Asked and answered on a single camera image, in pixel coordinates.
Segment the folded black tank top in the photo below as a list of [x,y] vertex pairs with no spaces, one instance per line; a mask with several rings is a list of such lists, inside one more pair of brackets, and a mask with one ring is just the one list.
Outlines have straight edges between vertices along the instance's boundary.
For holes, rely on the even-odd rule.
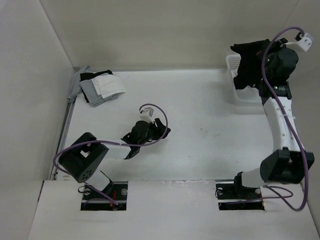
[[113,75],[113,72],[111,70],[105,70],[100,72],[84,72],[80,74],[80,82],[94,79],[98,76],[104,76],[104,75]]

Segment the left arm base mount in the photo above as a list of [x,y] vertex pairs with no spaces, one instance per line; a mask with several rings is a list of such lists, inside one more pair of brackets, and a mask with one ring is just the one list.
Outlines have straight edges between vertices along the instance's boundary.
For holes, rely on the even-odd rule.
[[128,182],[112,182],[102,191],[112,198],[118,205],[109,201],[109,199],[100,195],[95,190],[90,189],[87,185],[80,186],[78,193],[81,197],[81,211],[125,211],[127,209]]

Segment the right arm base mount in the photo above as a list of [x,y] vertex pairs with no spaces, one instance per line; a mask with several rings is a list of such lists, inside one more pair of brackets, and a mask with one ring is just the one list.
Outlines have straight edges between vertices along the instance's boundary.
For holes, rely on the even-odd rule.
[[260,188],[236,186],[233,180],[217,181],[215,196],[221,211],[264,211]]

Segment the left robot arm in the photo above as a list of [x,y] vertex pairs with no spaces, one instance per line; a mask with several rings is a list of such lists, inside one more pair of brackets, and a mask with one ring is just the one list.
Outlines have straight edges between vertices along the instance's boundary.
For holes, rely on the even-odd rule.
[[142,145],[164,139],[170,132],[171,129],[159,118],[154,121],[139,120],[131,132],[118,141],[125,146],[91,142],[64,152],[58,162],[78,183],[93,186],[96,195],[105,200],[112,195],[112,181],[99,165],[107,159],[132,159],[140,152]]

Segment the black tank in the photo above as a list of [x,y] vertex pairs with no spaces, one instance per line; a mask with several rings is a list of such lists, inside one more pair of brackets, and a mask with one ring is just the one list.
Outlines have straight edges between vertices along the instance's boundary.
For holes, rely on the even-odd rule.
[[240,64],[237,69],[237,76],[233,78],[236,90],[243,90],[246,87],[255,87],[261,90],[263,54],[271,41],[269,39],[250,43],[234,44],[231,50],[240,54]]
[[80,82],[94,79],[98,76],[104,76],[104,75],[113,75],[113,72],[111,70],[105,70],[100,72],[84,72],[80,74]]

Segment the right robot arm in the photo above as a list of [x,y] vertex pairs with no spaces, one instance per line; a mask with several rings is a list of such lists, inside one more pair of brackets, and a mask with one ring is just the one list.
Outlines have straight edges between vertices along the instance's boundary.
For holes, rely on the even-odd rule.
[[262,61],[264,70],[258,94],[271,130],[273,150],[258,168],[237,174],[231,190],[238,198],[265,184],[299,184],[308,180],[315,157],[305,150],[298,137],[288,83],[298,60],[294,50],[282,48],[268,54]]

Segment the folded grey tank top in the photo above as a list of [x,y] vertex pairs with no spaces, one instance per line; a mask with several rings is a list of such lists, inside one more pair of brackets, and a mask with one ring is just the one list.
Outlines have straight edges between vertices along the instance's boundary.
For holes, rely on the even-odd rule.
[[84,98],[86,99],[86,102],[89,103],[91,107],[97,107],[105,102],[116,100],[119,97],[118,94],[113,94],[106,98],[103,98],[101,95],[98,95],[94,87],[94,84],[91,80],[83,80],[80,81],[79,84],[84,94]]

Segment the folded white tank top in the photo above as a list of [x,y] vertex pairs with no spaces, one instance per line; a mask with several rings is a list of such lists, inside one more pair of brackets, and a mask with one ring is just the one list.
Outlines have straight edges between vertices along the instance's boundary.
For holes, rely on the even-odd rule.
[[103,99],[126,93],[122,80],[112,74],[100,75],[91,80],[94,89]]

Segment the white plastic basket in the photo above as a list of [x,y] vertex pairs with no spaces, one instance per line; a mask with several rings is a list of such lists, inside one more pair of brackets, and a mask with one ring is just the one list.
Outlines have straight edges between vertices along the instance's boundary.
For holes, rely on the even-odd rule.
[[260,107],[261,98],[258,90],[253,87],[244,89],[236,89],[234,85],[234,77],[238,75],[238,67],[240,65],[241,56],[239,54],[230,54],[226,58],[227,69],[231,76],[231,86],[234,94],[235,104],[240,107]]

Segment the grey cloth at corner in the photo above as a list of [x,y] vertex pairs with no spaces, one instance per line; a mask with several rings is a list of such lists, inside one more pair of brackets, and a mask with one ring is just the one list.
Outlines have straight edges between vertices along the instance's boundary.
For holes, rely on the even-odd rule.
[[71,79],[69,89],[68,89],[68,95],[67,95],[67,102],[70,104],[72,103],[78,94],[81,93],[81,74],[83,73],[90,73],[91,67],[89,65],[85,65],[84,67],[80,68],[78,71],[76,71]]

